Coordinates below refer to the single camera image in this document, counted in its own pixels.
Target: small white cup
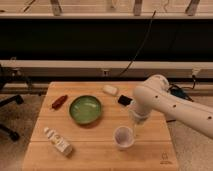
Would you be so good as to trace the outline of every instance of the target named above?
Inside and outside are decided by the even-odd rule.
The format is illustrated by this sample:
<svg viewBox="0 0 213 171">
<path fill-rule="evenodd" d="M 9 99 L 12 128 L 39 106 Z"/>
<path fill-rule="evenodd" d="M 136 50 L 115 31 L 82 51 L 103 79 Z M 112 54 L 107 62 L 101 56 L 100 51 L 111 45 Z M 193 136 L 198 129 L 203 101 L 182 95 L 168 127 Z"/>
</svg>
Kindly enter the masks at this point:
<svg viewBox="0 0 213 171">
<path fill-rule="evenodd" d="M 119 150 L 125 150 L 131 147 L 135 142 L 132 129 L 126 126 L 116 128 L 113 138 Z"/>
</svg>

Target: wooden table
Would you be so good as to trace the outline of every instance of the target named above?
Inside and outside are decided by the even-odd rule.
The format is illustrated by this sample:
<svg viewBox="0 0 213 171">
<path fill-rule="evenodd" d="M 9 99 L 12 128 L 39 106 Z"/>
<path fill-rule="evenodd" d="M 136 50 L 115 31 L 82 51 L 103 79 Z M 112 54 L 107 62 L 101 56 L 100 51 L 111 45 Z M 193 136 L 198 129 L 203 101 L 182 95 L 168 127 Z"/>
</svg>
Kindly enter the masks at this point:
<svg viewBox="0 0 213 171">
<path fill-rule="evenodd" d="M 126 107 L 117 103 L 123 94 L 131 97 L 138 82 L 107 82 L 119 88 L 113 97 L 102 92 L 103 82 L 53 82 L 49 85 L 23 163 L 23 171 L 173 171 L 177 159 L 164 116 L 153 111 L 144 125 L 137 127 L 136 143 L 126 151 L 116 149 L 113 131 L 118 126 L 132 127 Z M 57 111 L 50 109 L 59 96 L 69 96 Z M 103 105 L 103 115 L 95 125 L 81 127 L 69 116 L 71 102 L 81 95 L 96 96 Z M 44 127 L 57 130 L 74 147 L 62 156 L 47 140 Z"/>
</svg>

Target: gray floor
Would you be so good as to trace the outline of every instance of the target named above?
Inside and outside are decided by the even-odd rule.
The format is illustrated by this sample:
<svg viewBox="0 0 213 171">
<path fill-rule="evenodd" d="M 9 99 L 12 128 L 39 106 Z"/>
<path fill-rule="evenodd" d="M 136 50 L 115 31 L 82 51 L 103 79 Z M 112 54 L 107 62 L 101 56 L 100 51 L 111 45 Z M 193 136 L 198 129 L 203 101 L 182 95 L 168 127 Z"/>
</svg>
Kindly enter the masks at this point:
<svg viewBox="0 0 213 171">
<path fill-rule="evenodd" d="M 29 139 L 44 96 L 23 95 L 25 103 L 0 108 L 0 123 L 20 133 L 21 139 L 12 142 L 0 132 L 0 171 L 20 171 Z M 199 103 L 213 106 L 213 97 L 193 97 Z M 213 140 L 197 133 L 180 122 L 168 124 L 181 171 L 212 171 Z"/>
</svg>

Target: green bowl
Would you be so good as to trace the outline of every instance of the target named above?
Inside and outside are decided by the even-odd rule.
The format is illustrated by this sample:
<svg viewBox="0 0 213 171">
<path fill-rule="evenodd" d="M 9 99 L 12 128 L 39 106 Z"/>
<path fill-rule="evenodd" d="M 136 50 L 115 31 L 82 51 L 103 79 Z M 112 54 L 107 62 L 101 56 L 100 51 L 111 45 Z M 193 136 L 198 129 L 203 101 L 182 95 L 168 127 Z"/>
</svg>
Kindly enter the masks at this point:
<svg viewBox="0 0 213 171">
<path fill-rule="evenodd" d="M 90 124 L 101 116 L 101 102 L 94 96 L 80 96 L 72 102 L 69 112 L 76 123 Z"/>
</svg>

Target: black wall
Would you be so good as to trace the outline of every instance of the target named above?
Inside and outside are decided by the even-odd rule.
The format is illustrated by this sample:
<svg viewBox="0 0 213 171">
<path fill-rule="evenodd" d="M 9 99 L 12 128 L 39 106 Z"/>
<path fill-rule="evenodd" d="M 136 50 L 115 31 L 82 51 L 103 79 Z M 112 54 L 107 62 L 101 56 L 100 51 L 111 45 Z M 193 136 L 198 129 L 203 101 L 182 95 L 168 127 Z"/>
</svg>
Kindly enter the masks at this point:
<svg viewBox="0 0 213 171">
<path fill-rule="evenodd" d="M 149 20 L 0 20 L 0 59 L 130 60 Z M 213 61 L 213 20 L 154 20 L 137 60 Z"/>
</svg>

